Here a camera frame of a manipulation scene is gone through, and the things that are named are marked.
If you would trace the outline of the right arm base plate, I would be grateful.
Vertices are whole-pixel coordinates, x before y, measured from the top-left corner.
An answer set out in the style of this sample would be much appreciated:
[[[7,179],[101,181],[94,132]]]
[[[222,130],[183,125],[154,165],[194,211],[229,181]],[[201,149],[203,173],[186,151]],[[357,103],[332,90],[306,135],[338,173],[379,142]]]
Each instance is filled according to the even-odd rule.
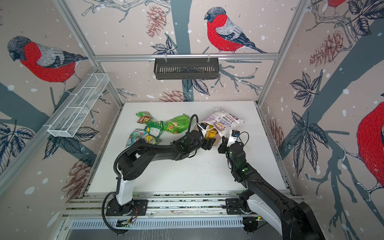
[[[221,207],[227,215],[262,215],[268,212],[262,203],[254,199],[226,199]]]

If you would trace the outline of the large green chip bag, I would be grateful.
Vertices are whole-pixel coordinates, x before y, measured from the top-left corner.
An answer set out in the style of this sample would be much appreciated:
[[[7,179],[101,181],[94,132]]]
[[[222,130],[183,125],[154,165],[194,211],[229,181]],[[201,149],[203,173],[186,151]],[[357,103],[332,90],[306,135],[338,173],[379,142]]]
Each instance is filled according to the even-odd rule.
[[[164,123],[163,131],[171,134],[180,134],[186,131],[190,125],[190,117],[183,114]]]

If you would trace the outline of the small green snack pack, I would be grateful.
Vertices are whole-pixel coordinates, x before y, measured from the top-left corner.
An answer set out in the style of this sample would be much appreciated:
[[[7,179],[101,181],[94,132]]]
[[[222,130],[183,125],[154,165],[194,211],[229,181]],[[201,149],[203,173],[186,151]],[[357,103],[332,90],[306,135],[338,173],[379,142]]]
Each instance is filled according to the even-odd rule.
[[[145,127],[145,131],[148,132],[149,135],[151,135],[155,138],[158,138],[162,134],[163,128],[164,128],[164,122],[163,121],[157,122],[157,121],[151,119],[147,122],[147,126]]]

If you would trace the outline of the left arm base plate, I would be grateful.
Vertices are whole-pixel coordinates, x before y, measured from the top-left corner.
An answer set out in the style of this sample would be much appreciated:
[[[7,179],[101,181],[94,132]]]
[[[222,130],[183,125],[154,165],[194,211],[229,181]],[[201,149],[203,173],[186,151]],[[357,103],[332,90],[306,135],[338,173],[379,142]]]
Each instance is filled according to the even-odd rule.
[[[106,216],[145,216],[148,207],[148,200],[133,199],[125,205],[119,205],[113,198],[106,206]]]

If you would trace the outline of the printed white paper bag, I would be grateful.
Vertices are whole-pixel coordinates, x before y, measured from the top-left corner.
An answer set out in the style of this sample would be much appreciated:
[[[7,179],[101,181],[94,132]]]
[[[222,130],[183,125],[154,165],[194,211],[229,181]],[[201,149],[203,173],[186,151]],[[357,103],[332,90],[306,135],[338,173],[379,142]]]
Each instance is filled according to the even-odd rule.
[[[208,117],[198,123],[206,123],[207,125],[214,126],[218,131],[218,134],[214,137],[216,139],[214,146],[217,146],[222,137],[229,138],[231,130],[239,130],[244,121],[222,108],[216,108]]]

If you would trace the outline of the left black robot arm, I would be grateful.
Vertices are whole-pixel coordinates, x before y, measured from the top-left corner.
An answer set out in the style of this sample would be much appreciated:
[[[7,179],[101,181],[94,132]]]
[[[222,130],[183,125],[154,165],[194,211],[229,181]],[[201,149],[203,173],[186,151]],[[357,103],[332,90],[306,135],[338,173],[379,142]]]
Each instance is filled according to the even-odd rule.
[[[198,116],[194,114],[190,118],[185,135],[168,145],[152,145],[145,140],[138,140],[125,148],[113,164],[117,175],[116,190],[105,196],[101,207],[101,216],[107,228],[117,235],[125,235],[129,230],[114,228],[108,223],[106,216],[127,216],[133,212],[134,216],[129,219],[129,223],[133,223],[139,216],[139,209],[133,200],[136,179],[151,162],[180,161],[193,158],[199,149],[211,150],[216,138],[207,139],[207,132],[206,124],[201,127]]]

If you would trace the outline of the colourful candy snack bag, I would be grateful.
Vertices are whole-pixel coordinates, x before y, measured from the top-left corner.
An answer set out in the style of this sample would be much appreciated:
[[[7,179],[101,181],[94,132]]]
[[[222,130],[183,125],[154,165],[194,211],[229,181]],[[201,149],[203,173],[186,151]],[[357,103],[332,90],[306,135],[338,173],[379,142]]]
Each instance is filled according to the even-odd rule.
[[[136,143],[138,140],[142,139],[147,132],[143,129],[135,129],[129,136],[126,148],[132,146],[134,143]]]

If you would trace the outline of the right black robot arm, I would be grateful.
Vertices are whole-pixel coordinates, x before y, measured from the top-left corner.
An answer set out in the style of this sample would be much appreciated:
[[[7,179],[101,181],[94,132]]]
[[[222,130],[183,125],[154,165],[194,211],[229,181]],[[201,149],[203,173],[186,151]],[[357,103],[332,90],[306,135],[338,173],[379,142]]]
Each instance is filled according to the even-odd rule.
[[[246,160],[244,145],[223,137],[218,148],[225,154],[235,181],[246,188],[239,195],[240,208],[266,220],[284,240],[324,240],[311,207],[297,203],[269,184]]]

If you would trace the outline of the yellow snack pack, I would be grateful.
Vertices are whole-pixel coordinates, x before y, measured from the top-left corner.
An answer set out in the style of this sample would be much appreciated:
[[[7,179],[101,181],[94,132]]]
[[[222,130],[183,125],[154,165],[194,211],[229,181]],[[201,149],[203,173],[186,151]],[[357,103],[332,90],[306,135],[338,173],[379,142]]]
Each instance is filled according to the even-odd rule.
[[[210,140],[218,134],[218,131],[212,125],[207,125],[205,139]]]

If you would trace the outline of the green red snack pack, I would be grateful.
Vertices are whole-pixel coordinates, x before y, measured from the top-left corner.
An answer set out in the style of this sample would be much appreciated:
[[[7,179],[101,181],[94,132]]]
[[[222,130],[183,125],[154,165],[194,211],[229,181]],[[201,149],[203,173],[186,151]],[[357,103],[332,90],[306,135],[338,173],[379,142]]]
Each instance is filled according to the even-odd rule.
[[[136,116],[139,118],[137,121],[138,124],[147,124],[153,119],[149,112],[139,112]]]

